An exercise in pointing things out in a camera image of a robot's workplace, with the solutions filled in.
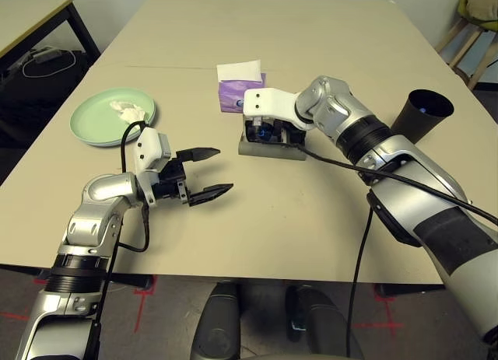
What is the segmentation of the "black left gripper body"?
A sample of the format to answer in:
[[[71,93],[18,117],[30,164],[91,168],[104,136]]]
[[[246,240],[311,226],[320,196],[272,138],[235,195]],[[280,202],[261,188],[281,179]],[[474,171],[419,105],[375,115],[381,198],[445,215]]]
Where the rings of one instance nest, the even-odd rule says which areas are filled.
[[[159,182],[153,185],[153,195],[156,200],[177,198],[183,204],[189,201],[186,185],[186,173],[183,163],[191,160],[191,150],[182,150],[176,153],[159,172]]]

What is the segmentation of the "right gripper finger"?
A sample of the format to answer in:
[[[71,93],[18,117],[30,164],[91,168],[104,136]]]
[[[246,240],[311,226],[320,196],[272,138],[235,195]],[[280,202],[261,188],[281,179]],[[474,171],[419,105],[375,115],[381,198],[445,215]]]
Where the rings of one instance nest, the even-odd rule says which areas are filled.
[[[285,121],[273,121],[272,142],[288,143],[287,124]]]

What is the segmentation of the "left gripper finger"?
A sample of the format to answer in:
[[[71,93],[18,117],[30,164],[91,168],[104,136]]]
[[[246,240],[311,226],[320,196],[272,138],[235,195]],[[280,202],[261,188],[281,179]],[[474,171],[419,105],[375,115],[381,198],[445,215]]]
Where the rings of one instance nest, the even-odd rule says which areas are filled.
[[[190,207],[204,204],[209,201],[213,201],[225,194],[233,187],[232,183],[221,183],[212,185],[210,187],[205,187],[202,191],[198,193],[189,193],[188,194],[188,204]]]
[[[200,147],[177,151],[177,158],[181,162],[198,162],[209,159],[217,154],[220,154],[219,149]]]

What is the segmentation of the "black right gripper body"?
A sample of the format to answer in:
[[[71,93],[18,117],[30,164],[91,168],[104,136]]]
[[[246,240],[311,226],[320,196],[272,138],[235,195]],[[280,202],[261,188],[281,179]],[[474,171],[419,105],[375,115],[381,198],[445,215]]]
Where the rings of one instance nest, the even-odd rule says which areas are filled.
[[[286,122],[286,134],[288,143],[305,145],[307,132],[300,130],[290,122]]]

